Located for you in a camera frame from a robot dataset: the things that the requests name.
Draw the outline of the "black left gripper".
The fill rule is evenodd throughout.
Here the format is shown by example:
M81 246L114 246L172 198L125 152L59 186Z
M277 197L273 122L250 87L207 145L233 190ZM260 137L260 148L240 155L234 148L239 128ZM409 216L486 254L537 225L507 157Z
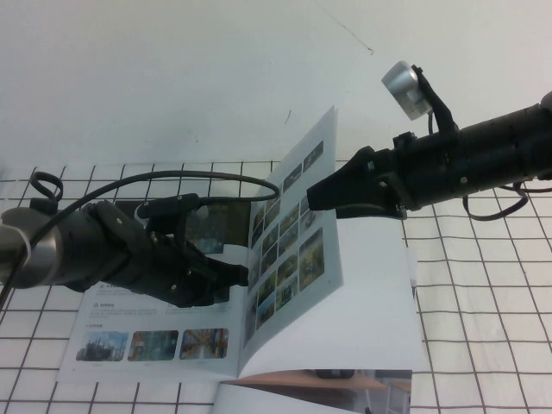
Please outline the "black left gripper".
M172 237L147 232L123 270L123 287L179 308L225 304L217 286L248 286L248 269L207 258Z

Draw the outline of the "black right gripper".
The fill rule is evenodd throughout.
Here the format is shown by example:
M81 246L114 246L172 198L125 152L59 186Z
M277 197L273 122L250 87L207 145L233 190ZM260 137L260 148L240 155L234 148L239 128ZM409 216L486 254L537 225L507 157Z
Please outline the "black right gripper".
M466 156L458 128L422 138L404 133L391 149L364 147L307 190L310 210L335 210L337 219L406 219L407 210L465 195Z

